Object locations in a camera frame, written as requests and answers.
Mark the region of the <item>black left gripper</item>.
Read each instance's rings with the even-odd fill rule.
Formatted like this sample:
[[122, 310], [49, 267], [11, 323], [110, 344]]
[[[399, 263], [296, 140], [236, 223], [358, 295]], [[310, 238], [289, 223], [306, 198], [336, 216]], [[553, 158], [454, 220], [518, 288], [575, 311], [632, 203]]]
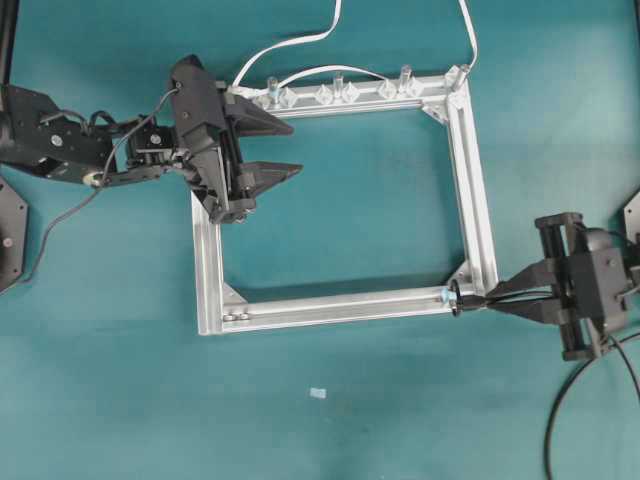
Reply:
[[243, 163], [238, 137], [288, 136], [294, 128], [252, 101], [218, 89], [226, 130], [213, 148], [200, 153], [188, 149], [193, 171], [188, 181], [212, 224], [243, 222], [257, 207], [256, 197], [297, 175], [299, 164]]

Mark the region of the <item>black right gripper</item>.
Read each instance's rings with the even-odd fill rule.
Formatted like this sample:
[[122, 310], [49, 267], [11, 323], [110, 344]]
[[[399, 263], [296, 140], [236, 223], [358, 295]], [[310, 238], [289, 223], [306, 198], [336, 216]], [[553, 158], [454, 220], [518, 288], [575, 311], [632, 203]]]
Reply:
[[508, 294], [553, 286], [561, 299], [498, 302], [489, 309], [537, 323], [560, 326], [566, 361], [602, 356], [610, 335], [625, 327], [625, 268], [615, 237], [584, 225], [583, 216], [562, 213], [535, 220], [544, 257], [486, 294]]

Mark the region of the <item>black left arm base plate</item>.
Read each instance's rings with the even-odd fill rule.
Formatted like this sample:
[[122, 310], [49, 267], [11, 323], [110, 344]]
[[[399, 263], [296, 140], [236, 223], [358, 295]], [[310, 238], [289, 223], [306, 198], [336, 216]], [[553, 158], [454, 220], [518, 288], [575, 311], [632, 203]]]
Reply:
[[1, 292], [23, 274], [29, 205], [9, 182], [1, 178], [0, 190]]

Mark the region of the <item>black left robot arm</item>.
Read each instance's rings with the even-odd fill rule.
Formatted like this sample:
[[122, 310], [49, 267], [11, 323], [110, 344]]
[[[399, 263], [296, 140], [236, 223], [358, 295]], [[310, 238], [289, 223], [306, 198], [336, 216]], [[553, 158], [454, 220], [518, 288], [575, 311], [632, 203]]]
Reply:
[[246, 162], [239, 140], [289, 135], [292, 128], [216, 85], [175, 82], [167, 92], [174, 125], [154, 116], [118, 123], [86, 120], [43, 93], [1, 88], [1, 161], [52, 180], [109, 188], [182, 175], [213, 224], [243, 221], [259, 195], [301, 171], [297, 164]]

